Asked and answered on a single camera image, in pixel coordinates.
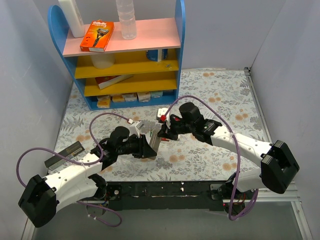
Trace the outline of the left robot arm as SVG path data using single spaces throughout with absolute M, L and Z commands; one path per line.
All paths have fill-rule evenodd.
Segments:
M 115 163 L 118 156 L 147 159 L 158 153 L 144 134 L 130 134 L 123 126 L 116 127 L 101 144 L 102 153 L 93 149 L 78 164 L 45 177 L 35 175 L 28 181 L 18 205 L 36 228 L 46 225 L 58 211 L 79 200 L 103 199 L 107 183 L 98 174 Z

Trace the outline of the grey white remote control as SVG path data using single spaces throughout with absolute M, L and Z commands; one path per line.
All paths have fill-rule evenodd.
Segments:
M 161 143 L 161 138 L 158 136 L 157 133 L 154 132 L 150 138 L 149 145 L 156 153 L 159 150 L 160 143 Z

